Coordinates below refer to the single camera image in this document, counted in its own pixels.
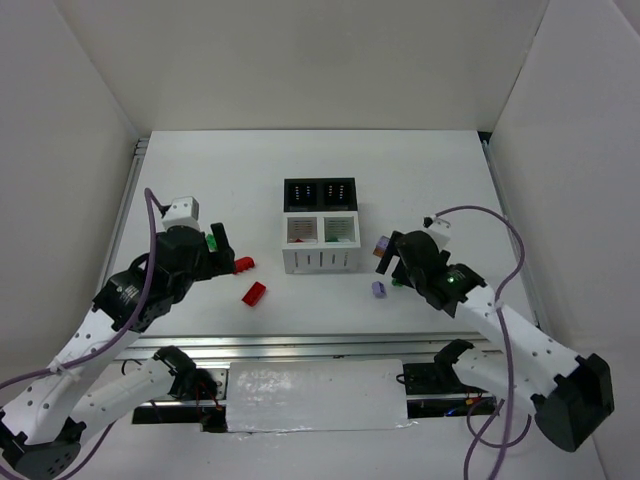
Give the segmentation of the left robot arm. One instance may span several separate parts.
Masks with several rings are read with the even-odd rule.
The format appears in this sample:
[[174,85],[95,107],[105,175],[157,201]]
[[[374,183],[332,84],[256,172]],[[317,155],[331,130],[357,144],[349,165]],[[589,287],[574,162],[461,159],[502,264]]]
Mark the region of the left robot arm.
[[154,320],[184,299],[194,283],[234,273],[235,254],[223,225],[214,223],[211,230],[214,251],[203,232],[187,226],[157,234],[150,293],[132,327],[125,324],[144,287],[144,255],[108,280],[48,373],[2,408],[2,456],[15,472],[27,479],[56,478],[92,437],[149,400],[213,399],[215,380],[175,346],[160,348],[112,383],[91,388]]

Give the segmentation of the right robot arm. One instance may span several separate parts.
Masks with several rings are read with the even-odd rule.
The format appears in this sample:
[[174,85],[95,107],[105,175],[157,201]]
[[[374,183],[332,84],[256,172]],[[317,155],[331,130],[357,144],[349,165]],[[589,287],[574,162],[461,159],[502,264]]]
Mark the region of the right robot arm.
[[609,364],[582,356],[538,329],[464,264],[452,264],[425,231],[393,232],[377,272],[413,288],[426,303],[481,334],[502,352],[484,354],[455,340],[439,357],[446,373],[465,386],[503,399],[533,417],[556,447],[575,452],[613,413]]

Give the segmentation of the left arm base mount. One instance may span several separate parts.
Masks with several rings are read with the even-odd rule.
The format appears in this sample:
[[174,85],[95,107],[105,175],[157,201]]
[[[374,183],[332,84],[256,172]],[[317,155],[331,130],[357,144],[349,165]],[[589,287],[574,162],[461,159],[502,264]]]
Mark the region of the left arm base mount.
[[192,402],[198,418],[221,412],[217,398],[218,385],[211,374],[202,368],[188,367],[169,370],[172,383],[168,395],[182,402]]

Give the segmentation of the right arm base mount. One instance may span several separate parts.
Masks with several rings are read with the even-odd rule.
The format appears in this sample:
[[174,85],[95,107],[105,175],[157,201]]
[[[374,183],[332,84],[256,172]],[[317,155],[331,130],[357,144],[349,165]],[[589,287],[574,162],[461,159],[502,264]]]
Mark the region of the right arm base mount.
[[396,382],[405,389],[410,419],[465,416],[484,398],[489,406],[482,407],[481,413],[491,413],[495,405],[490,394],[462,384],[451,369],[435,362],[404,364]]

